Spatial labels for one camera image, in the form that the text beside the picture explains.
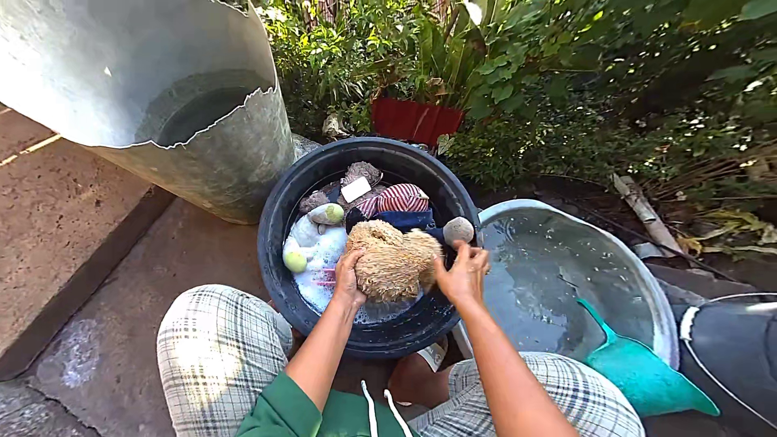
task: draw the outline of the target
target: red pot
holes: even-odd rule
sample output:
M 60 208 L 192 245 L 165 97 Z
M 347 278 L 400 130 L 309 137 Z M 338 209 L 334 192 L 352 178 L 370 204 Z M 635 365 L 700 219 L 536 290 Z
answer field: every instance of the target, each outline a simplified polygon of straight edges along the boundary
M 437 147 L 437 137 L 456 132 L 460 110 L 381 97 L 372 102 L 372 127 L 379 135 Z

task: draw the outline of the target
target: plaid shorts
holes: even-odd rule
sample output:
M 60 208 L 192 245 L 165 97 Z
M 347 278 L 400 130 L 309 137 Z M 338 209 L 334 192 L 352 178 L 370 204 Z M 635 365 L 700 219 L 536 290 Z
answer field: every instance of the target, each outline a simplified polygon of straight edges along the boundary
M 226 285 L 180 295 L 157 336 L 178 437 L 234 436 L 262 388 L 286 367 L 291 340 L 288 322 L 255 296 Z M 581 436 L 645 435 L 623 394 L 593 369 L 561 355 L 521 356 Z M 448 383 L 449 400 L 410 425 L 423 437 L 495 435 L 475 361 L 455 364 Z

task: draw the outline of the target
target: teal dustpan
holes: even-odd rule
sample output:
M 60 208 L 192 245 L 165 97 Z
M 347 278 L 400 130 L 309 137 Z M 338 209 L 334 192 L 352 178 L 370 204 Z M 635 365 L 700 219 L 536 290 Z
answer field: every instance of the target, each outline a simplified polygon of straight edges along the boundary
M 584 299 L 577 300 L 605 332 L 606 341 L 584 360 L 623 392 L 640 417 L 698 410 L 720 415 L 691 381 L 675 372 L 646 345 L 613 331 Z

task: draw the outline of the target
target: black plastic basin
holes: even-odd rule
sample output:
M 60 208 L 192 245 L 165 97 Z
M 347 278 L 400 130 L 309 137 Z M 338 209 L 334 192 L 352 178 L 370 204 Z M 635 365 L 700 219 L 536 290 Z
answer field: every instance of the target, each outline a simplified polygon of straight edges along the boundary
M 430 198 L 434 220 L 443 225 L 464 216 L 479 228 L 478 211 L 467 190 L 448 168 L 426 152 L 385 138 L 349 138 L 302 157 L 280 178 L 262 211 L 257 236 L 259 266 L 275 306 L 292 326 L 310 334 L 319 315 L 300 296 L 281 252 L 302 198 L 339 180 L 351 163 L 367 161 L 384 174 L 386 185 L 412 183 Z M 354 324 L 346 353 L 362 358 L 397 358 L 432 344 L 458 322 L 458 313 L 439 289 L 382 323 Z

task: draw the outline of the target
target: striped plush toy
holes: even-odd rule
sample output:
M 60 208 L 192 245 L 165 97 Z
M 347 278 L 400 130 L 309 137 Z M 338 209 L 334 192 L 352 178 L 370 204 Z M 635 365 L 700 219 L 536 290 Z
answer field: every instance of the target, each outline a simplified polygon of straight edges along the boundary
M 429 196 L 417 185 L 396 184 L 357 207 L 367 218 L 386 211 L 424 212 L 429 209 Z

